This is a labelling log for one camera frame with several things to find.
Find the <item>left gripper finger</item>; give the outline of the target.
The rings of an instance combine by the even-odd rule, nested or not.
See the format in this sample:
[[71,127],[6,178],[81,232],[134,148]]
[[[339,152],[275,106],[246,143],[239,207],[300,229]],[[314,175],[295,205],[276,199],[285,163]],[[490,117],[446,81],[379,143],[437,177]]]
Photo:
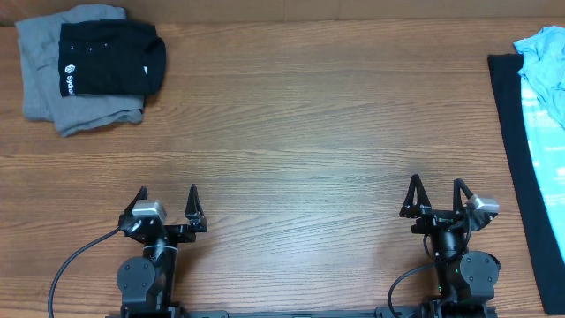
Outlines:
[[188,199],[185,208],[185,218],[190,225],[206,225],[207,219],[200,205],[198,196],[198,188],[195,184],[191,184]]
[[131,216],[132,215],[132,211],[136,205],[136,203],[138,201],[143,201],[146,200],[148,198],[148,190],[145,186],[142,186],[139,191],[137,192],[137,194],[135,195],[135,197],[133,198],[133,200],[131,201],[131,203],[125,208],[124,210],[124,214],[126,216]]

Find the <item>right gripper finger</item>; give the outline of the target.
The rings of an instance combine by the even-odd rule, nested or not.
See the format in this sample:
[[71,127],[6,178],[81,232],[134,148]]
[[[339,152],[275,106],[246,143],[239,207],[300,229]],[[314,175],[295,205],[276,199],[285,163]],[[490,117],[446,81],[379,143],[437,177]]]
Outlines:
[[412,175],[399,216],[405,218],[419,218],[428,215],[431,210],[432,205],[420,176],[418,174]]
[[467,199],[473,196],[473,192],[469,189],[469,187],[464,183],[461,178],[456,178],[454,180],[454,189],[453,189],[453,211],[460,212],[463,208],[462,196],[463,194]]

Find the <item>light blue printed t-shirt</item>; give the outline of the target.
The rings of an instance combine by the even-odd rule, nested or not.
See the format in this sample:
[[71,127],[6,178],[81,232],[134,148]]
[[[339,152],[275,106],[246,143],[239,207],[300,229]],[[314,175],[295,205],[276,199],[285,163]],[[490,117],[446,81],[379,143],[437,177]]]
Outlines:
[[544,26],[514,42],[528,147],[550,233],[564,255],[564,28]]

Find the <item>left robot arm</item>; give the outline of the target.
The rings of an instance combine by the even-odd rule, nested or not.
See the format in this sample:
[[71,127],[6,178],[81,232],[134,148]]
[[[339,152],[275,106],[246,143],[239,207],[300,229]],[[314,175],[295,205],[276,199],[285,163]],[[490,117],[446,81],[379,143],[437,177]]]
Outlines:
[[122,294],[122,317],[183,317],[185,309],[173,300],[178,246],[193,243],[207,231],[198,188],[192,184],[185,207],[186,223],[166,224],[164,205],[148,199],[141,187],[120,215],[118,229],[143,245],[142,255],[126,260],[117,271]]

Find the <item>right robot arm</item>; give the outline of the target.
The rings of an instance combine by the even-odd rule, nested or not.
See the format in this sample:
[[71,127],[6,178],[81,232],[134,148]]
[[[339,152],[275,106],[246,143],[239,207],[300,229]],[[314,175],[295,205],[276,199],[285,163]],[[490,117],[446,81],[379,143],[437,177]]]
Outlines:
[[[429,264],[399,276],[388,291],[388,308],[394,317],[495,317],[496,309],[487,302],[494,298],[500,261],[490,253],[469,248],[471,234],[487,227],[498,215],[500,204],[492,197],[473,193],[462,179],[453,182],[452,209],[435,209],[420,176],[411,176],[399,216],[413,219],[411,232],[423,237]],[[438,280],[437,296],[416,306],[396,309],[392,294],[408,276],[434,269]]]

